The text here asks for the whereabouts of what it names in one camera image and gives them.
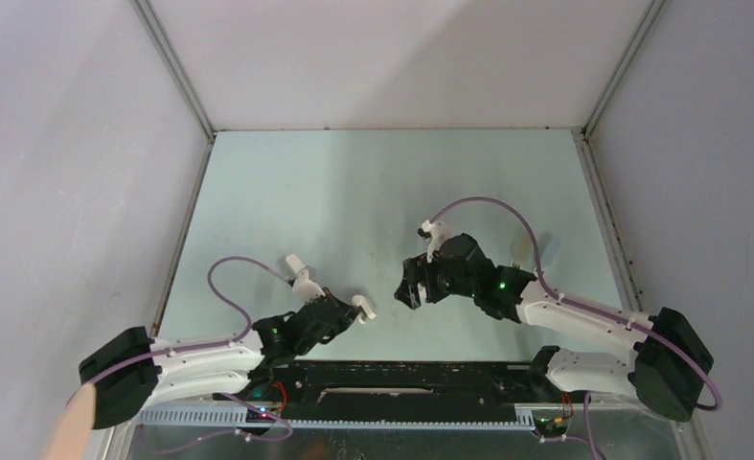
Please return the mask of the small white mini stapler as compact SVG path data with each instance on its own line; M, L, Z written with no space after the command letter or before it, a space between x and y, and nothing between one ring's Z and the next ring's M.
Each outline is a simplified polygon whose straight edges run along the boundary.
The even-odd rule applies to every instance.
M352 297L352 305L358 309L356 319L360 324L366 324L377 317L373 305L369 299L362 294L357 294Z

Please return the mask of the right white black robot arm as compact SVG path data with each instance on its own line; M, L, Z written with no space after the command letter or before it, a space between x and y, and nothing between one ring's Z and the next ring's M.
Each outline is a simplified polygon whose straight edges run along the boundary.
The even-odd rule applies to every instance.
M433 242L426 252L403 260L394 292L411 310L449 296L468 298L496 320L567 333L600 346L598 352L542 347L527 371L529 391L542 401L580 391L615 394L634 398L666 419L688 422L714 364L680 312L664 308L657 315L633 314L619 321L609 310L603 315L581 310L547 291L535 273L494 264L468 234Z

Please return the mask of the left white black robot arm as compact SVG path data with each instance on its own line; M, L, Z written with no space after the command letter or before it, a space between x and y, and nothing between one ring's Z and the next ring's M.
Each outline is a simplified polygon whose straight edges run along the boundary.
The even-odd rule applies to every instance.
M79 364L81 381L96 389L93 427L117 426L153 405L196 396L243 392L261 399L272 389L274 368L375 316L366 297L346 303L324 288L296 312L256 321L245 337L164 340L143 327L126 329Z

